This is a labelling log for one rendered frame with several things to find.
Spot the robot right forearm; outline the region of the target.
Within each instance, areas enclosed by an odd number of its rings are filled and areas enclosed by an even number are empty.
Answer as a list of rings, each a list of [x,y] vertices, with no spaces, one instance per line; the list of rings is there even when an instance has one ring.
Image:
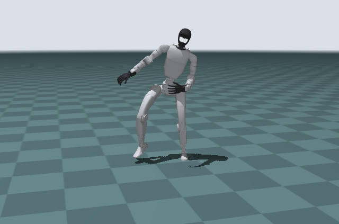
[[[146,57],[148,57],[148,56],[146,56]],[[146,57],[145,57],[145,58],[146,58]],[[145,59],[145,58],[144,58],[144,59]],[[146,63],[145,63],[144,59],[143,59],[142,61],[140,61],[140,63],[138,63],[137,65],[135,65],[133,69],[130,70],[131,73],[133,73],[133,72],[136,72],[136,73],[137,73],[137,72],[139,72],[142,68],[146,67]]]

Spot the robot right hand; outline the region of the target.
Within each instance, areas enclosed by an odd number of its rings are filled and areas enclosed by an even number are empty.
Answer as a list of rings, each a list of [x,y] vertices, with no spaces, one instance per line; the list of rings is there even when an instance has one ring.
[[[128,71],[128,73],[124,73],[124,74],[122,74],[121,76],[119,76],[118,79],[117,79],[117,81],[118,81],[118,83],[121,85],[121,83],[122,83],[124,80],[126,80],[126,81],[125,81],[125,84],[126,84],[128,78],[130,78],[130,77],[132,77],[132,76],[134,76],[134,75],[136,75],[136,72],[131,73],[131,71]]]

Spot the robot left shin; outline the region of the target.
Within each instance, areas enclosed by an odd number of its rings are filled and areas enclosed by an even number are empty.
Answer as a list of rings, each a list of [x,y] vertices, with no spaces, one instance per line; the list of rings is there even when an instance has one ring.
[[[186,150],[185,150],[185,146],[186,146],[186,126],[184,129],[181,129],[181,131],[179,132],[179,138],[180,138],[180,144],[182,147],[182,153],[185,152],[186,154]]]

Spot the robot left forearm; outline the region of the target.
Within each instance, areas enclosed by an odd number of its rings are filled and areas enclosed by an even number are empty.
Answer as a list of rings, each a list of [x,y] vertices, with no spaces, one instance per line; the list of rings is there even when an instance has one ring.
[[[195,82],[195,75],[193,76],[192,79],[188,79],[188,80],[186,81],[186,84],[185,84],[185,85],[187,85],[187,86],[185,86],[185,91],[189,91],[190,88],[191,88],[191,86],[193,86],[194,82]]]

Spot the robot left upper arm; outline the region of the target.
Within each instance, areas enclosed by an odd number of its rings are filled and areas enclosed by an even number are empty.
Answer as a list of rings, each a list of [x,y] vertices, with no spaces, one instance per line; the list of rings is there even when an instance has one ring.
[[[190,63],[190,74],[187,76],[187,80],[192,79],[197,70],[197,56],[190,52],[189,60],[191,62]]]

